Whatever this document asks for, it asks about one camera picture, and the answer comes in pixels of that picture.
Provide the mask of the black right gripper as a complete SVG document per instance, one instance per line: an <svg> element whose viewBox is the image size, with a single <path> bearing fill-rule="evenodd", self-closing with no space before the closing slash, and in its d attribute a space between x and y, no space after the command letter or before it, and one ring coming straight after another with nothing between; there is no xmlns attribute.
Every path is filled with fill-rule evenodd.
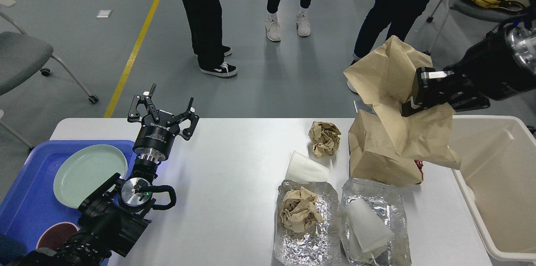
<svg viewBox="0 0 536 266"><path fill-rule="evenodd" d="M416 69L410 98L401 107L402 116L445 103L457 112L487 109L488 98L501 101L534 90L535 31L502 29L492 33L444 70Z"/></svg>

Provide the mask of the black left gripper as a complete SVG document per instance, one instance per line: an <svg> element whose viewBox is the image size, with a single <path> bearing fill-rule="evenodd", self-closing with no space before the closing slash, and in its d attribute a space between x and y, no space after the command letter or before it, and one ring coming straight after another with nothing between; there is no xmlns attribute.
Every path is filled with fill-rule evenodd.
<svg viewBox="0 0 536 266"><path fill-rule="evenodd" d="M152 101L152 96L156 89L154 83L148 92L139 96L134 96L128 111L128 122L141 123L139 134L134 142L133 151L137 156L149 156L155 162L165 161L169 158L170 152L176 136L180 136L188 141L193 136L196 125L200 119L195 114L193 108L194 98L190 98L186 111L178 115L171 115L167 120L167 127L160 123L159 111ZM138 106L144 106L146 115L138 111ZM152 122L144 123L145 118L149 116ZM188 127L180 127L180 124L188 122Z"/></svg>

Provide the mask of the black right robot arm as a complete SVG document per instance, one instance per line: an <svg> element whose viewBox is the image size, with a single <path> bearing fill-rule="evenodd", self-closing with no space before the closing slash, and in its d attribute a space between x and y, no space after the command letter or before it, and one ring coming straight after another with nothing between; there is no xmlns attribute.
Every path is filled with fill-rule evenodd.
<svg viewBox="0 0 536 266"><path fill-rule="evenodd" d="M535 0L529 1L526 10L501 22L496 32L469 48L459 62L442 71L418 68L402 115L409 117L444 103L455 111L486 109L490 100L534 90Z"/></svg>

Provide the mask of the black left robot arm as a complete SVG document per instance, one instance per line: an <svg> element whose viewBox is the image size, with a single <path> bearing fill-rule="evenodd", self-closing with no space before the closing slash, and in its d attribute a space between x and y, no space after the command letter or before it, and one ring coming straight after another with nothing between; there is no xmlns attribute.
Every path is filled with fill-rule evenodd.
<svg viewBox="0 0 536 266"><path fill-rule="evenodd" d="M103 182L90 187L76 205L80 212L79 230L58 249L40 248L27 254L5 258L7 266L99 266L112 253L125 257L151 223L151 210L167 210L176 205L172 186L154 184L158 166L169 158L177 136L189 140L199 116L190 98L186 111L174 115L158 110L152 102L156 85L133 98L127 120L141 128L133 144L134 165L129 177L120 172L105 175Z"/></svg>

